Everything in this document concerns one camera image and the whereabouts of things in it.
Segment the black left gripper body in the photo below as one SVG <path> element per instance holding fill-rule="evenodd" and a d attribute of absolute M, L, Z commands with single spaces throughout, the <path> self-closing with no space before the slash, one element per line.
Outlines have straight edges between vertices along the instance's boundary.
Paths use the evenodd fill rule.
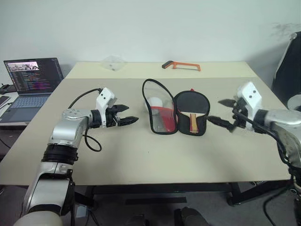
<path fill-rule="evenodd" d="M 106 127 L 114 127 L 117 124 L 117 113 L 120 111 L 119 105 L 113 105 L 111 108 L 107 108 L 106 115 Z"/>

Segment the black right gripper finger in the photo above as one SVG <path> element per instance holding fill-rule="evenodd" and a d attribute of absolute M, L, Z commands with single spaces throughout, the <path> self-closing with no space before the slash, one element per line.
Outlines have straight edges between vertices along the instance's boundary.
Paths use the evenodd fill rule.
<path fill-rule="evenodd" d="M 234 108 L 237 105 L 234 99 L 223 99 L 219 100 L 218 103 L 229 108 Z"/>
<path fill-rule="evenodd" d="M 217 116 L 207 116 L 207 120 L 211 122 L 214 125 L 223 127 L 227 129 L 229 132 L 232 132 L 234 130 L 234 125 L 231 124 L 229 121 L 223 120 L 220 117 Z"/>

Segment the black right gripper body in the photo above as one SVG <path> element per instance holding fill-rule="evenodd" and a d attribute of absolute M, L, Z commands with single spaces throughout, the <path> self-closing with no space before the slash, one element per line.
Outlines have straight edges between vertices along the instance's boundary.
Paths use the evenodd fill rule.
<path fill-rule="evenodd" d="M 246 128 L 246 120 L 241 116 L 244 115 L 247 117 L 246 101 L 243 98 L 238 98 L 233 105 L 233 116 L 234 127 L 240 127 L 242 129 Z"/>

